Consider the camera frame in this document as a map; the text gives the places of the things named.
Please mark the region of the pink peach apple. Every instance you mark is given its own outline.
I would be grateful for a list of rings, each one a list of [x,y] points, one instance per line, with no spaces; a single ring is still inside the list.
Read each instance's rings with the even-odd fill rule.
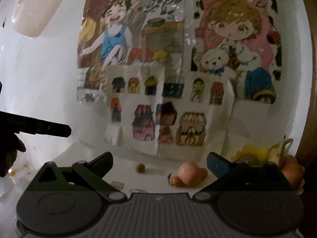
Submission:
[[[178,177],[187,187],[197,187],[201,182],[201,170],[193,162],[185,162],[178,168]]]

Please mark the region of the pear in bowl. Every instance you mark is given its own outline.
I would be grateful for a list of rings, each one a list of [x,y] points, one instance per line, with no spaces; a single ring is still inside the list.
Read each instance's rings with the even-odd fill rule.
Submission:
[[[291,145],[292,143],[293,143],[292,138],[287,139],[286,136],[284,136],[282,141],[273,145],[269,149],[268,162],[274,163],[279,168],[281,168],[285,164],[285,161],[286,161],[285,147],[287,145]]]

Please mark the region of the small orange with stem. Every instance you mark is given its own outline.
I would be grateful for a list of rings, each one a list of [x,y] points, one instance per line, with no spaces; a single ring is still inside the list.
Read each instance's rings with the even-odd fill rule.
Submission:
[[[174,187],[183,187],[184,186],[184,183],[182,182],[182,180],[178,176],[171,176],[171,174],[168,176],[168,183]]]

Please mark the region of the girl with teddy poster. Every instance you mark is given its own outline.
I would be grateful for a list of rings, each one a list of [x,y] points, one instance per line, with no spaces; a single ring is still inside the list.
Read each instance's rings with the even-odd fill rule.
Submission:
[[[194,0],[191,70],[230,80],[235,97],[273,104],[282,65],[276,0]]]

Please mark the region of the pink lamp shade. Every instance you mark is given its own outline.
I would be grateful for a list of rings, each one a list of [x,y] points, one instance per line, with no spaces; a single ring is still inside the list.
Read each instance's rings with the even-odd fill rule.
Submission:
[[[63,0],[16,0],[11,21],[21,35],[36,38],[46,28]]]

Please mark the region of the yellow plastic bowl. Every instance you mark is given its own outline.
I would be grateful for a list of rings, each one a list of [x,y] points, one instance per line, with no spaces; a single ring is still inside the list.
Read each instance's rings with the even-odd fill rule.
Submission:
[[[241,151],[238,151],[233,157],[231,157],[231,161],[242,161],[248,164],[251,167],[261,167],[264,166],[265,163],[268,163],[268,154],[269,149],[266,148],[256,148],[252,145],[245,145]],[[300,186],[295,189],[298,195],[301,195],[304,192],[304,184],[305,181],[302,179]]]

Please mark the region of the small brown kiwi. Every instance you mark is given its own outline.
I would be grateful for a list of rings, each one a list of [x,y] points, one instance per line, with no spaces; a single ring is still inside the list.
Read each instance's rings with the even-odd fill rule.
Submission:
[[[135,167],[136,172],[138,172],[140,174],[144,173],[145,169],[146,169],[146,167],[142,163],[137,164],[136,167]]]

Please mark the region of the houses drawing paper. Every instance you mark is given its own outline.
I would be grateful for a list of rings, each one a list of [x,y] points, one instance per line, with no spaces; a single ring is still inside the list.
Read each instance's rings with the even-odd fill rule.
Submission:
[[[105,141],[143,154],[199,161],[221,153],[234,102],[222,73],[109,66]]]

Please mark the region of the boy cartoon poster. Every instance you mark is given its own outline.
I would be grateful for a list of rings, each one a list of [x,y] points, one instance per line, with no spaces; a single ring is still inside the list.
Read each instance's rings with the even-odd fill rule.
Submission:
[[[184,0],[86,0],[78,37],[77,100],[112,93],[156,93],[146,66],[182,62]]]

